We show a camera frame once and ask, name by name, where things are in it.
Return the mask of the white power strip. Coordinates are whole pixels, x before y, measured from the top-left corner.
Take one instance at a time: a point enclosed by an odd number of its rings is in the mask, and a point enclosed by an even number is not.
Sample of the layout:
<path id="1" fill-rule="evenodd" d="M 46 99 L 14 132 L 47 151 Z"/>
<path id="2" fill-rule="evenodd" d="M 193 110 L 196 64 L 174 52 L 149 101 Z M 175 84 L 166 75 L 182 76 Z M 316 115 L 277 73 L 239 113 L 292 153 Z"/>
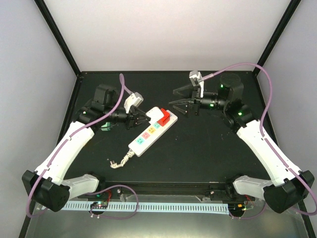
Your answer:
<path id="1" fill-rule="evenodd" d="M 178 117 L 170 113 L 170 120 L 165 126 L 160 126 L 157 122 L 148 126 L 139 136 L 137 136 L 128 148 L 137 157 L 143 155 L 164 133 L 166 133 L 178 120 Z"/>

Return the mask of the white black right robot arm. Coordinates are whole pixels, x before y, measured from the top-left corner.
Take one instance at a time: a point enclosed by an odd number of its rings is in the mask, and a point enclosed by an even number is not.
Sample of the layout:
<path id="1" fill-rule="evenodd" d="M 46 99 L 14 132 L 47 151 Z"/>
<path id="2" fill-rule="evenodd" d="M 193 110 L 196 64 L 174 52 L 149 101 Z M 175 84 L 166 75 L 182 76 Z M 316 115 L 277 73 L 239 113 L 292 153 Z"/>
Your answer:
<path id="1" fill-rule="evenodd" d="M 231 200 L 241 195 L 264 200 L 276 213 L 283 213 L 311 192 L 315 181 L 310 171 L 302 171 L 280 150 L 263 128 L 250 107 L 243 103 L 244 85 L 234 73 L 221 76 L 216 92 L 204 90 L 204 82 L 199 71 L 190 72 L 190 84 L 176 88 L 173 94 L 180 100 L 169 104 L 184 115 L 200 110 L 220 111 L 227 126 L 244 141 L 265 168 L 269 179 L 251 178 L 247 175 L 235 176 L 225 187 L 225 194 Z"/>

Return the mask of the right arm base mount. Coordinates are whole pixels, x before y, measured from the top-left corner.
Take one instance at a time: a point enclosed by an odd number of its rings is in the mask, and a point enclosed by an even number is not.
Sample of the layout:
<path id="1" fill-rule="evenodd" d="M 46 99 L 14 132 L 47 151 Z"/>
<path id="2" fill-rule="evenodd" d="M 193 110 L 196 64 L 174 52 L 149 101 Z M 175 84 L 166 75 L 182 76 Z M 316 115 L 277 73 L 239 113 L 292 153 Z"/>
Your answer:
<path id="1" fill-rule="evenodd" d="M 227 183 L 211 183 L 206 195 L 211 200 L 216 201 L 229 201 L 229 202 L 242 202 L 248 201 L 245 195 L 240 195 L 236 192 L 233 185 Z"/>

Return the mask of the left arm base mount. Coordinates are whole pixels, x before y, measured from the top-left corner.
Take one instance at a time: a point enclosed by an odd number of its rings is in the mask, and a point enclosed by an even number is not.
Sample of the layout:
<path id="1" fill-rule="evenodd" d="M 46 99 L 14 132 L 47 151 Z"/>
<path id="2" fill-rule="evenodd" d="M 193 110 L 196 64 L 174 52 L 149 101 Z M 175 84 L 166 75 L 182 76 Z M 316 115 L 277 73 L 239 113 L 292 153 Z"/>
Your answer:
<path id="1" fill-rule="evenodd" d="M 117 189 L 117 188 L 121 188 L 121 187 L 123 187 L 122 184 L 116 184 L 116 185 L 112 185 L 110 187 L 104 188 L 102 190 L 99 190 L 99 191 L 85 193 L 85 195 L 86 196 L 94 196 L 96 198 L 104 198 L 105 197 L 106 199 L 108 199 L 109 197 L 111 197 L 113 189 Z"/>

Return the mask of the red cube socket adapter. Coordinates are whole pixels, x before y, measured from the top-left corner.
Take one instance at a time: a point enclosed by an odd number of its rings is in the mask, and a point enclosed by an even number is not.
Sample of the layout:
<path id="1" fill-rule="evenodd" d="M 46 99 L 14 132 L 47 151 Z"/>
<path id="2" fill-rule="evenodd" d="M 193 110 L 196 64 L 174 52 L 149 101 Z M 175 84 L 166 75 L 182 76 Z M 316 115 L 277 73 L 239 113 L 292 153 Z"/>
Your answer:
<path id="1" fill-rule="evenodd" d="M 170 113 L 164 108 L 161 108 L 160 110 L 163 113 L 163 117 L 160 120 L 158 120 L 157 123 L 160 126 L 165 126 L 170 120 Z"/>

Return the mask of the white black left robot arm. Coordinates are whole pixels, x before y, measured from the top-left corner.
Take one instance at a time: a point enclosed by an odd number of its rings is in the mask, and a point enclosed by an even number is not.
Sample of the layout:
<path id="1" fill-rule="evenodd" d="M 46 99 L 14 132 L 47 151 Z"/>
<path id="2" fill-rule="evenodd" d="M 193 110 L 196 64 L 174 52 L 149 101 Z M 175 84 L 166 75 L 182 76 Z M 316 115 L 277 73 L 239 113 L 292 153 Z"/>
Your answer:
<path id="1" fill-rule="evenodd" d="M 105 195 L 106 185 L 101 176 L 88 173 L 72 179 L 64 177 L 79 152 L 107 122 L 123 123 L 126 128 L 131 128 L 150 120 L 138 108 L 144 100 L 138 92 L 128 91 L 123 107 L 119 106 L 126 90 L 122 87 L 118 91 L 104 84 L 96 88 L 94 97 L 77 111 L 75 120 L 47 159 L 33 172 L 27 170 L 23 174 L 29 200 L 57 212 L 74 197 L 88 193 L 95 198 Z"/>

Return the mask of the white charger block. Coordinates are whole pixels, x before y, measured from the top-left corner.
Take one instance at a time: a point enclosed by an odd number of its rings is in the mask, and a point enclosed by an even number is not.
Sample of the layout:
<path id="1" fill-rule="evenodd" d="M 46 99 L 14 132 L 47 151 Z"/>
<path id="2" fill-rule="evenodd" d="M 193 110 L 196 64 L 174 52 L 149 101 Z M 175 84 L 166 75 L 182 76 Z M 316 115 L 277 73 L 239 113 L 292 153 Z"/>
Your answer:
<path id="1" fill-rule="evenodd" d="M 153 107 L 152 109 L 146 112 L 146 116 L 150 118 L 149 123 L 154 124 L 158 120 L 163 118 L 164 114 L 159 107 Z"/>

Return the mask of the green plug adapter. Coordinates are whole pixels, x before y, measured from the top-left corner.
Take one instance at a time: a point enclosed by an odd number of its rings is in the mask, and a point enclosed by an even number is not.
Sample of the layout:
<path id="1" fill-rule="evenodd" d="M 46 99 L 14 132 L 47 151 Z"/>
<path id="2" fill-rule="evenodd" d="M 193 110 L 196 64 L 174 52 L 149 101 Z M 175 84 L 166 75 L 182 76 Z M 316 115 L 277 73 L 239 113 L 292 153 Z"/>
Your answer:
<path id="1" fill-rule="evenodd" d="M 112 128 L 111 122 L 106 122 L 104 125 L 101 126 L 101 131 L 110 131 Z"/>

